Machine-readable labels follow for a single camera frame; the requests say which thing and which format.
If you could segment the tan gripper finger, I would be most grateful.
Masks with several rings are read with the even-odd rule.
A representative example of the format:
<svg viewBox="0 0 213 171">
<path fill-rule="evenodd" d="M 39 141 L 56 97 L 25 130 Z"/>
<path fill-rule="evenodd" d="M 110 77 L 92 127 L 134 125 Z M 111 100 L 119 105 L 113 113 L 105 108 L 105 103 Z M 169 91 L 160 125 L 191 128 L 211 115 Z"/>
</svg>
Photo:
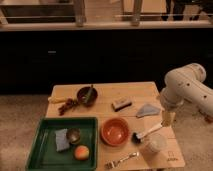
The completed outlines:
<svg viewBox="0 0 213 171">
<path fill-rule="evenodd" d="M 163 111 L 162 112 L 162 126 L 169 127 L 173 123 L 174 118 L 175 118 L 174 112 Z"/>
</svg>

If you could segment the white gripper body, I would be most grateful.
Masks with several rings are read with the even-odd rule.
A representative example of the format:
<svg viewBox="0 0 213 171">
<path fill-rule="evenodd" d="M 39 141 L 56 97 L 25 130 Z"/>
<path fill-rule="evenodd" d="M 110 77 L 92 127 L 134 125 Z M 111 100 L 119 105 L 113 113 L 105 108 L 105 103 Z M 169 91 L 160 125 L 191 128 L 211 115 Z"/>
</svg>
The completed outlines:
<svg viewBox="0 0 213 171">
<path fill-rule="evenodd" d="M 183 99 L 169 88 L 161 90 L 159 101 L 161 106 L 167 111 L 172 111 L 183 104 Z"/>
</svg>

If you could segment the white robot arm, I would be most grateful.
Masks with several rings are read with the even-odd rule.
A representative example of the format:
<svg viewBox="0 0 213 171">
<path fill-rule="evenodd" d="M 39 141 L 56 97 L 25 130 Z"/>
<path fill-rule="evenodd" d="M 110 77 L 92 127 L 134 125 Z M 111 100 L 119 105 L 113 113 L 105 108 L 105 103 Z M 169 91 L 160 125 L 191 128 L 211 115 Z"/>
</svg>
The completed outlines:
<svg viewBox="0 0 213 171">
<path fill-rule="evenodd" d="M 170 70 L 160 92 L 162 107 L 170 112 L 187 100 L 199 108 L 207 123 L 213 123 L 213 89 L 204 84 L 205 79 L 206 70 L 198 63 Z"/>
</svg>

